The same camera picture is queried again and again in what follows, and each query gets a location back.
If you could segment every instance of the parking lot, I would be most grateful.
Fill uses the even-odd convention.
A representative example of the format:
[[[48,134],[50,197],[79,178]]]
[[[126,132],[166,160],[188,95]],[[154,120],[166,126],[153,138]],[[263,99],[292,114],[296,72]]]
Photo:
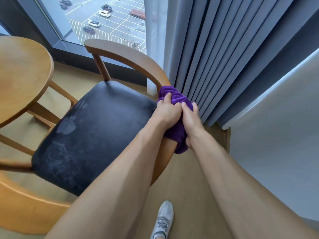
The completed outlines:
[[[145,21],[130,15],[132,9],[145,12],[144,0],[70,1],[72,6],[64,12],[80,44],[83,45],[87,39],[97,38],[118,42],[146,53]],[[113,9],[109,18],[99,15],[104,3],[108,3]],[[82,29],[85,26],[90,26],[88,22],[91,20],[100,23],[100,27],[92,27],[95,30],[93,35]]]

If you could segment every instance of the hand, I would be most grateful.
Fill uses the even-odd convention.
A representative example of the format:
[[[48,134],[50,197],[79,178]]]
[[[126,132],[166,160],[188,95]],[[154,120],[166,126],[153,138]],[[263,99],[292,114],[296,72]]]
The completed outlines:
[[[163,128],[167,130],[174,126],[181,118],[181,104],[178,102],[175,105],[172,104],[172,94],[167,93],[164,100],[160,100],[157,103],[157,108],[152,115],[153,119],[156,119],[163,125]]]
[[[188,108],[187,104],[181,104],[183,110],[183,125],[187,133],[186,145],[192,149],[191,139],[196,137],[201,131],[205,131],[200,117],[198,115],[198,106],[195,102],[193,104],[193,111]]]

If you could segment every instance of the red truck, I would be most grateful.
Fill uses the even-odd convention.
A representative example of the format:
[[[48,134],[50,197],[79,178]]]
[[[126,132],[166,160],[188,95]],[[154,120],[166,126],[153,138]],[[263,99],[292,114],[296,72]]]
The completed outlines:
[[[130,11],[130,15],[133,17],[137,17],[137,18],[141,18],[141,19],[145,20],[145,12],[141,12],[141,11],[138,11],[136,9],[132,9]]]

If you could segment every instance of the forearm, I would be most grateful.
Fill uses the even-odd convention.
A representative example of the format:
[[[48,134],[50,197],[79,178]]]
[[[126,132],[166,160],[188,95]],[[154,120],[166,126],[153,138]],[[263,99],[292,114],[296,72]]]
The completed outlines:
[[[316,231],[241,168],[208,133],[202,131],[191,144],[235,238],[318,238]]]
[[[75,201],[47,238],[134,236],[135,223],[150,188],[164,132],[159,122],[151,118],[126,149]]]

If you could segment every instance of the sneaker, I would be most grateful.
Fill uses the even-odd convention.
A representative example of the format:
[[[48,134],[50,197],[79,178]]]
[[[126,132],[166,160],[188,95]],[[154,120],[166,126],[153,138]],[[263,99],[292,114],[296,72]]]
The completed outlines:
[[[159,209],[159,213],[157,215],[157,220],[154,226],[153,233],[151,235],[151,239],[154,239],[154,236],[162,236],[167,239],[167,235],[171,228],[174,219],[174,209],[171,202],[164,201]]]

